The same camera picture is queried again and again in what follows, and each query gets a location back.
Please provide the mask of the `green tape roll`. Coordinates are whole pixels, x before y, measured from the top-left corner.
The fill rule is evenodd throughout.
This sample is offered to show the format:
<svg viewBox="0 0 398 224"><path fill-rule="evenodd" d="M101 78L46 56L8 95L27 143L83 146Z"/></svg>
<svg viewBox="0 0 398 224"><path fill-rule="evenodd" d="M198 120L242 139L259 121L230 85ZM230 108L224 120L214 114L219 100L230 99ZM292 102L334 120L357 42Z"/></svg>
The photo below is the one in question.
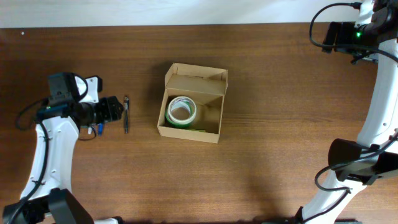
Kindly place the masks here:
<svg viewBox="0 0 398 224"><path fill-rule="evenodd" d="M196 117L195 108L186 104L168 107L166 109L166 120L177 128L187 128Z"/></svg>

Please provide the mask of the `beige masking tape roll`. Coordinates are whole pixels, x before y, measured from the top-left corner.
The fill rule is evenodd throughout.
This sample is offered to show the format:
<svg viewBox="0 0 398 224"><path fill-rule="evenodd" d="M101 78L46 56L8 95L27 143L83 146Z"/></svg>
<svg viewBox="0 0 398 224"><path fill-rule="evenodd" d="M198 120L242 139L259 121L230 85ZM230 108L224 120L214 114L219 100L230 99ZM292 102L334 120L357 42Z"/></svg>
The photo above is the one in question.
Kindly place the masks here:
<svg viewBox="0 0 398 224"><path fill-rule="evenodd" d="M170 124L183 127L191 125L196 115L195 102L187 96L178 96L167 106L165 117Z"/></svg>

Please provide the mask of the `yellow black utility knife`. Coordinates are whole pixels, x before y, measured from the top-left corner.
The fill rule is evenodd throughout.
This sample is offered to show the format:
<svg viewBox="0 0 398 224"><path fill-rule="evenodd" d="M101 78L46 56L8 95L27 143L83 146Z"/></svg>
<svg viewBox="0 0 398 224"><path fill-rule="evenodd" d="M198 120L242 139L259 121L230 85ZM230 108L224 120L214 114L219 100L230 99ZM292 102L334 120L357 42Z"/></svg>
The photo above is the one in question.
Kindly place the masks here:
<svg viewBox="0 0 398 224"><path fill-rule="evenodd" d="M201 132L201 133L205 133L206 130L204 129L189 129L190 131L197 131L197 132Z"/></svg>

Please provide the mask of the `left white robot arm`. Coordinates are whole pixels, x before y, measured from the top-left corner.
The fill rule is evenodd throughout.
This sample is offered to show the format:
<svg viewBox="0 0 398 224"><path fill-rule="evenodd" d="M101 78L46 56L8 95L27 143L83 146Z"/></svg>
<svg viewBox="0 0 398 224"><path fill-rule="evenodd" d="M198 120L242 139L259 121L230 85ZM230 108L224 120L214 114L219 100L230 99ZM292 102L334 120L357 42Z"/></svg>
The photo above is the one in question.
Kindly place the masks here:
<svg viewBox="0 0 398 224"><path fill-rule="evenodd" d="M38 100L37 143L28 182L17 203L4 207L3 223L95 223L72 194L72 161L81 128L118 121L123 106L115 96L100 98L103 81L62 72L49 76L49 96Z"/></svg>

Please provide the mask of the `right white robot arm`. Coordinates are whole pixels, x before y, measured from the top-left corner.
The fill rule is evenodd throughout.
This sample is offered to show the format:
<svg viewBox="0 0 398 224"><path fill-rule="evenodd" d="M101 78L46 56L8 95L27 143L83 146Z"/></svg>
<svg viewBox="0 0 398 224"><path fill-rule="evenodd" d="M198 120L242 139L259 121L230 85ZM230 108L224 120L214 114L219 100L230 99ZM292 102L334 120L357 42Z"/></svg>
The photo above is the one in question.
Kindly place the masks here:
<svg viewBox="0 0 398 224"><path fill-rule="evenodd" d="M368 115L355 141L335 139L328 165L315 176L317 194L300 207L294 223L336 223L345 206L378 179L397 176L397 1L352 2L354 22L332 22L323 52L353 56L352 63L377 64Z"/></svg>

